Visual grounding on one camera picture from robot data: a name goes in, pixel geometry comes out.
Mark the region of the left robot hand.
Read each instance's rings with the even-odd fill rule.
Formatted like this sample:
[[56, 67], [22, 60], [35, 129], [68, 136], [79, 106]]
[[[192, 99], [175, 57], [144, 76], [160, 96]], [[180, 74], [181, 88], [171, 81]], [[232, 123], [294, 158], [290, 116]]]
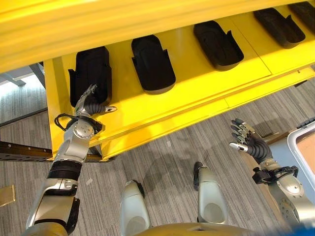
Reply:
[[98, 102], [95, 92], [97, 84], [90, 85], [76, 103], [75, 116], [91, 117], [95, 114], [111, 113], [117, 110], [114, 106], [105, 106]]

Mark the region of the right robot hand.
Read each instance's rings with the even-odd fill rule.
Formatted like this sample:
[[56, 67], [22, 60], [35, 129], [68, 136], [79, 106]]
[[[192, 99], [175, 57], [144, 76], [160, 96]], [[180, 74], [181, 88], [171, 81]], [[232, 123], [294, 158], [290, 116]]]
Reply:
[[231, 121], [232, 137], [236, 142], [229, 143], [233, 149], [246, 152], [258, 163], [273, 158], [271, 150], [264, 139], [245, 121], [235, 118]]

